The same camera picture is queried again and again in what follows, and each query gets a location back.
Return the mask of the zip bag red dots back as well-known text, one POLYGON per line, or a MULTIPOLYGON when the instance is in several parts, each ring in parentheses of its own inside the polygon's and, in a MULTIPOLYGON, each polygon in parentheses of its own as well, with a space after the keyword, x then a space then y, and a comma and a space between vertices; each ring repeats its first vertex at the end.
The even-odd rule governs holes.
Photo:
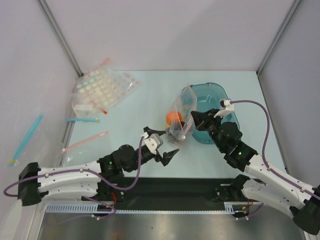
POLYGON ((112 71, 109 79, 118 101, 128 98, 143 86, 143 82, 128 71, 112 71))

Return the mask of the zip bag pastel dots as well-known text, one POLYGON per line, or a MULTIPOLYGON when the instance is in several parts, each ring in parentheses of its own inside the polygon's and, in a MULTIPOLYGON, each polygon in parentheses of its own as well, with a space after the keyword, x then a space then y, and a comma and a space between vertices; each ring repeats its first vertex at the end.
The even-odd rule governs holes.
POLYGON ((78 79, 71 94, 71 107, 76 117, 97 118, 108 113, 108 108, 116 103, 120 94, 112 74, 111 59, 108 57, 78 79))

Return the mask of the clear bag teal zipper wall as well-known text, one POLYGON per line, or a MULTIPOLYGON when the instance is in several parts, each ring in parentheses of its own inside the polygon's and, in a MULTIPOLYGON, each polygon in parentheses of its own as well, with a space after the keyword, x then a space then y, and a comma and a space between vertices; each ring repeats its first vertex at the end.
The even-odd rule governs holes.
POLYGON ((49 153, 50 148, 50 135, 45 126, 44 115, 40 114, 20 142, 8 163, 7 170, 10 173, 18 172, 29 163, 41 163, 49 153))

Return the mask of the zip bag blue zipper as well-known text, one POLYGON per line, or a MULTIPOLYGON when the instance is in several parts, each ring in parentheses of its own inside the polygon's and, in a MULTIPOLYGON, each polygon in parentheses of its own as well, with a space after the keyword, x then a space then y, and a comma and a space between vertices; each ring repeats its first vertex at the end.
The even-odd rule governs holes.
POLYGON ((99 114, 95 111, 89 110, 76 110, 71 109, 65 113, 66 122, 83 122, 83 123, 95 123, 101 122, 99 114))

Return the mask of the right aluminium frame post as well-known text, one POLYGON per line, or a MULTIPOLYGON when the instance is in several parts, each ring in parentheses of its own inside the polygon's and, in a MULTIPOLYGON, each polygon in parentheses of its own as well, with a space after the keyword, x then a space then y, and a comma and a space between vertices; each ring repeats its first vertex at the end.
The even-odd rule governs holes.
POLYGON ((256 75, 259 78, 260 75, 263 73, 264 68, 272 58, 274 52, 276 51, 278 45, 280 44, 282 38, 284 37, 287 28, 290 26, 293 18, 298 12, 298 9, 300 8, 301 4, 303 3, 303 0, 294 0, 292 2, 292 5, 290 6, 287 14, 285 15, 282 23, 280 24, 279 29, 277 30, 275 37, 273 38, 269 48, 267 49, 264 57, 262 58, 257 70, 256 70, 256 75))

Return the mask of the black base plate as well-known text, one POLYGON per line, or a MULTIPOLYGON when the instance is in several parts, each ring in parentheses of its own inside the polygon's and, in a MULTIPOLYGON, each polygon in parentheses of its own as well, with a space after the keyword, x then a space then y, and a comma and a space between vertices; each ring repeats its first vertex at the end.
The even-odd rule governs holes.
POLYGON ((242 193, 230 188, 231 178, 151 178, 141 177, 127 191, 98 183, 92 197, 101 202, 116 201, 122 211, 217 211, 224 204, 251 203, 242 193))

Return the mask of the purple grape bunch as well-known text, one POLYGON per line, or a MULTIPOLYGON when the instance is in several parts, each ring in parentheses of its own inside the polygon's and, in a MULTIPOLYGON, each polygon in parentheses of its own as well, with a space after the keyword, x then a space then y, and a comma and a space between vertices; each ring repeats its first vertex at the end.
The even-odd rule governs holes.
POLYGON ((165 137, 171 144, 178 144, 186 139, 184 132, 180 128, 167 128, 165 137))

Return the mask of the aluminium frame post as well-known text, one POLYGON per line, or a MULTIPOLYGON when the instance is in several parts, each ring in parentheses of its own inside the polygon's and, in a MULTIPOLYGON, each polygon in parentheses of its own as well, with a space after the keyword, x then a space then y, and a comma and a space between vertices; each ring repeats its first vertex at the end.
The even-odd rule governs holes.
POLYGON ((80 68, 80 65, 78 64, 78 61, 75 58, 75 55, 68 44, 55 16, 53 15, 50 6, 48 5, 46 0, 36 0, 36 3, 38 4, 42 14, 44 15, 46 21, 48 22, 48 25, 55 35, 62 51, 64 52, 66 58, 68 59, 72 69, 76 72, 77 76, 80 78, 83 76, 83 72, 80 68))
POLYGON ((303 0, 294 0, 292 2, 292 5, 290 6, 287 14, 285 15, 282 23, 280 24, 279 29, 277 30, 275 37, 273 38, 269 48, 267 49, 264 57, 262 58, 257 70, 256 70, 256 75, 259 78, 260 75, 263 73, 264 68, 272 58, 274 52, 276 51, 278 45, 280 44, 282 38, 284 37, 287 28, 290 26, 293 18, 298 12, 298 9, 300 8, 301 4, 303 3, 303 0))

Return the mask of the left aluminium frame post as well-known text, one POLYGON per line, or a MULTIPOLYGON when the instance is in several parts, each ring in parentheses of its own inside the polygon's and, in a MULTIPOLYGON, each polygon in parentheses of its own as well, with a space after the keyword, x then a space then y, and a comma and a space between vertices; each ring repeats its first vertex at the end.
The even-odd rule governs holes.
POLYGON ((77 76, 80 78, 83 76, 83 72, 80 68, 80 65, 78 64, 78 61, 75 58, 75 55, 68 44, 55 16, 53 15, 50 6, 48 5, 46 0, 36 0, 36 3, 38 4, 42 14, 44 15, 46 21, 48 22, 48 25, 55 35, 62 51, 64 52, 66 58, 68 59, 72 69, 76 72, 77 76))

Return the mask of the clear zip bag red dots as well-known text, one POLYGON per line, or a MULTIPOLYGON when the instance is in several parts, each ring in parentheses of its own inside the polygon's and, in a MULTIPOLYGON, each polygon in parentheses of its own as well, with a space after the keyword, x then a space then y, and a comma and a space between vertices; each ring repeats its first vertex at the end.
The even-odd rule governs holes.
POLYGON ((191 112, 197 110, 197 97, 187 85, 166 113, 165 137, 173 146, 179 148, 186 138, 195 131, 191 112))

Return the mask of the orange fruit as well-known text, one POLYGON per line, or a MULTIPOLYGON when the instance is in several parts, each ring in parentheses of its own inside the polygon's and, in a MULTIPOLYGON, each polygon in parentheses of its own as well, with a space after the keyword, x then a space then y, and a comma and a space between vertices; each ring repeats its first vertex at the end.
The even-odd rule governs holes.
POLYGON ((165 120, 168 125, 171 125, 173 123, 182 122, 183 117, 178 111, 170 111, 166 114, 165 120))

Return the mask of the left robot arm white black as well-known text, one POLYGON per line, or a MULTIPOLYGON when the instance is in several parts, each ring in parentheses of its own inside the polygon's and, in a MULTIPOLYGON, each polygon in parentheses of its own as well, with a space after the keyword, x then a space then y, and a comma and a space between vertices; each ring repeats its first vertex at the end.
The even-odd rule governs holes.
POLYGON ((39 204, 47 199, 105 200, 110 192, 131 190, 138 182, 143 164, 150 160, 167 166, 178 149, 159 153, 164 131, 144 128, 139 147, 120 146, 112 153, 92 162, 60 168, 40 167, 29 163, 18 176, 17 199, 22 205, 39 204))

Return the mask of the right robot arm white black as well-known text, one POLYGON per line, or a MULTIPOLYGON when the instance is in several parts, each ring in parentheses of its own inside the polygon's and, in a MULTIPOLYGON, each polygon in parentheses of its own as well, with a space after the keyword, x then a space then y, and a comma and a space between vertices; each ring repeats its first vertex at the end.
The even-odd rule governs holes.
POLYGON ((222 122, 217 109, 192 111, 198 131, 207 132, 223 158, 233 168, 251 175, 238 175, 230 188, 231 196, 262 202, 287 216, 310 235, 320 232, 320 188, 302 182, 267 163, 261 154, 242 141, 234 122, 222 122))

